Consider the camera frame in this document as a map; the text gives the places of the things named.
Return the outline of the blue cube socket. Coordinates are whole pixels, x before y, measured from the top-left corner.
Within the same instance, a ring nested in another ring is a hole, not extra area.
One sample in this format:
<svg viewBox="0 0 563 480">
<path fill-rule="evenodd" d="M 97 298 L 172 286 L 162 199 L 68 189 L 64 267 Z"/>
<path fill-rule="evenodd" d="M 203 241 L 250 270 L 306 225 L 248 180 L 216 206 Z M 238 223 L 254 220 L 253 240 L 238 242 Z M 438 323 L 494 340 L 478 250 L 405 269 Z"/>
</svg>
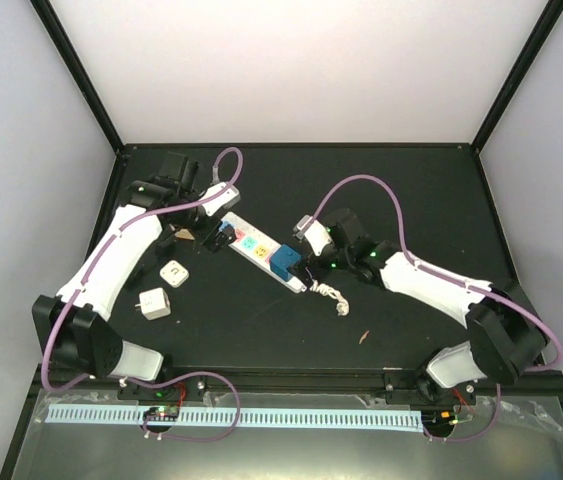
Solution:
<svg viewBox="0 0 563 480">
<path fill-rule="evenodd" d="M 287 244 L 281 245 L 269 258 L 270 271 L 289 282 L 292 273 L 290 268 L 301 260 L 301 255 Z"/>
</svg>

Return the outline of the white power strip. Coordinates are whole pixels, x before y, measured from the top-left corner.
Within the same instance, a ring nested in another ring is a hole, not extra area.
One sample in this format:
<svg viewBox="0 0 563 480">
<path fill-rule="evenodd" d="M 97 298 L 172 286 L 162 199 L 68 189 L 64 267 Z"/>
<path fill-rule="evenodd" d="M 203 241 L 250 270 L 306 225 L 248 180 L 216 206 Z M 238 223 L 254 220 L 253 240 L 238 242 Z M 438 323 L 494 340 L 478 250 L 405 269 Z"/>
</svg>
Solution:
<svg viewBox="0 0 563 480">
<path fill-rule="evenodd" d="M 234 229 L 236 235 L 236 239 L 230 244 L 232 250 L 293 293 L 306 290 L 306 286 L 292 274 L 279 276 L 272 271 L 271 257 L 281 248 L 277 241 L 233 212 L 228 212 L 222 217 L 222 228 L 228 226 Z"/>
</svg>

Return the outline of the beige dragon cube socket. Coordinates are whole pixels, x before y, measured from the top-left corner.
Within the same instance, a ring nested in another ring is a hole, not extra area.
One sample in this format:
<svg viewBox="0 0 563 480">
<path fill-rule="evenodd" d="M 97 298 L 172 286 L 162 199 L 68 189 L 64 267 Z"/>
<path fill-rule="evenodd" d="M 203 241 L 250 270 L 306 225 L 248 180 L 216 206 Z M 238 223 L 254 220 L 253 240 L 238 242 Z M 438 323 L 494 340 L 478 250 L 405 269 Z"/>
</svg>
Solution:
<svg viewBox="0 0 563 480">
<path fill-rule="evenodd" d="M 195 236 L 191 231 L 185 228 L 181 228 L 174 231 L 174 237 L 177 241 L 191 241 L 195 242 Z"/>
</svg>

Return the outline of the white plug adapter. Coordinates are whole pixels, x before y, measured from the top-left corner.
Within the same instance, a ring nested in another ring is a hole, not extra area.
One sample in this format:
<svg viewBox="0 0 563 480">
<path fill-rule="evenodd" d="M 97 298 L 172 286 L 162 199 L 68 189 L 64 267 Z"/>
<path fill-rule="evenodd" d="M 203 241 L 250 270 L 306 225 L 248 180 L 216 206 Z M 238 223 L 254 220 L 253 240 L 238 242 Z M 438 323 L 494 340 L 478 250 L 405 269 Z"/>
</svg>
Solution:
<svg viewBox="0 0 563 480">
<path fill-rule="evenodd" d="M 172 288 L 179 288 L 189 278 L 189 271 L 178 261 L 170 260 L 160 269 L 159 275 Z"/>
</svg>

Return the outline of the white tiger cube socket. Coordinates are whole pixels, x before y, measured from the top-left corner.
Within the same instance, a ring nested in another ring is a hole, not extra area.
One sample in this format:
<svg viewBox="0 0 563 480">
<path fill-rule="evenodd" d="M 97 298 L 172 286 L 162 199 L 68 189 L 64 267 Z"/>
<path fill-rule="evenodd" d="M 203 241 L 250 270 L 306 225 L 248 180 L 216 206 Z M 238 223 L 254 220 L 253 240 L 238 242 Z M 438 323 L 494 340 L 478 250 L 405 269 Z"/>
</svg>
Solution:
<svg viewBox="0 0 563 480">
<path fill-rule="evenodd" d="M 135 307 L 149 321 L 160 319 L 171 314 L 171 306 L 166 291 L 159 287 L 143 291 Z"/>
</svg>

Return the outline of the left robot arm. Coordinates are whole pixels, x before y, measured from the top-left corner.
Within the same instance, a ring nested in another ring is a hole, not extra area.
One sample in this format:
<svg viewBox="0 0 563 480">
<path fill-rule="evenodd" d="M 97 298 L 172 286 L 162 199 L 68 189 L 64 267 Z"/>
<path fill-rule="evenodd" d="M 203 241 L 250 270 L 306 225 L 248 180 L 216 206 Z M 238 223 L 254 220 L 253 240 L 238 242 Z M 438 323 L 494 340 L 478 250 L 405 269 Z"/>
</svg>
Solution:
<svg viewBox="0 0 563 480">
<path fill-rule="evenodd" d="M 239 200 L 238 172 L 223 181 L 218 163 L 209 187 L 195 188 L 199 165 L 177 154 L 147 180 L 132 182 L 119 197 L 111 223 L 77 273 L 53 296 L 33 303 L 32 317 L 43 350 L 41 380 L 55 391 L 52 364 L 77 371 L 64 384 L 70 389 L 87 378 L 127 379 L 154 399 L 168 397 L 176 376 L 165 354 L 132 343 L 109 323 L 126 282 L 142 268 L 152 247 L 163 250 L 174 241 L 168 226 L 190 231 L 211 251 L 235 241 L 233 228 L 221 227 L 222 214 Z"/>
</svg>

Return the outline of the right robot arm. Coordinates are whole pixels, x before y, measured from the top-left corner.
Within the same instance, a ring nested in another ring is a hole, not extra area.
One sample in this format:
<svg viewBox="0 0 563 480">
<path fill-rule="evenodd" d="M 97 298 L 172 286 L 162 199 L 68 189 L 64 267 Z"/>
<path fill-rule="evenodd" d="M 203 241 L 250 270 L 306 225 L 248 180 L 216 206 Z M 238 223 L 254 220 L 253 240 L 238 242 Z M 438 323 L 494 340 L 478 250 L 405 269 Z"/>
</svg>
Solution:
<svg viewBox="0 0 563 480">
<path fill-rule="evenodd" d="M 434 352 L 415 374 L 414 388 L 427 404 L 469 382 L 513 384 L 548 344 L 547 335 L 512 308 L 523 297 L 518 284 L 500 290 L 407 254 L 394 242 L 376 241 L 348 209 L 324 222 L 305 215 L 293 234 L 303 251 L 289 270 L 305 286 L 323 290 L 327 272 L 346 270 L 363 283 L 445 314 L 466 331 L 465 341 Z"/>
</svg>

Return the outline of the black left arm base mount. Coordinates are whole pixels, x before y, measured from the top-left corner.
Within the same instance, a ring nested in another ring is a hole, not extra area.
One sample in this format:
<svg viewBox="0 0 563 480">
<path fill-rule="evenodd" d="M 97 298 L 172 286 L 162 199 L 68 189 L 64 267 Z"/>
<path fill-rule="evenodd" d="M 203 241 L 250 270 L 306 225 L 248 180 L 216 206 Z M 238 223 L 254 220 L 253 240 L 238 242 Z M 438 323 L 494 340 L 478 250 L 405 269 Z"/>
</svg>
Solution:
<svg viewBox="0 0 563 480">
<path fill-rule="evenodd" d="M 117 398 L 119 400 L 132 400 L 139 404 L 158 402 L 178 404 L 181 399 L 186 399 L 188 396 L 192 396 L 192 399 L 196 400 L 203 395 L 209 383 L 207 375 L 199 374 L 161 388 L 147 388 L 131 382 L 125 377 L 113 377 L 113 380 L 118 384 Z"/>
</svg>

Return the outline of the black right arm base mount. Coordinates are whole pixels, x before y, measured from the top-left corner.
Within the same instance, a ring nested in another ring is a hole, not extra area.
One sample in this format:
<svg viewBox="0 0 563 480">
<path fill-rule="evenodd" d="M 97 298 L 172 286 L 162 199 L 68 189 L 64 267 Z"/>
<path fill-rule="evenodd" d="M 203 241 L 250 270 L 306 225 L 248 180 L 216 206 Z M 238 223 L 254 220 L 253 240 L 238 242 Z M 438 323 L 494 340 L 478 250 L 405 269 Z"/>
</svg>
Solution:
<svg viewBox="0 0 563 480">
<path fill-rule="evenodd" d="M 388 403 L 419 405 L 425 407 L 452 407 L 464 394 L 468 403 L 474 404 L 469 389 L 473 382 L 459 383 L 455 387 L 441 387 L 427 373 L 419 370 L 386 370 L 383 372 L 383 389 L 379 391 Z"/>
</svg>

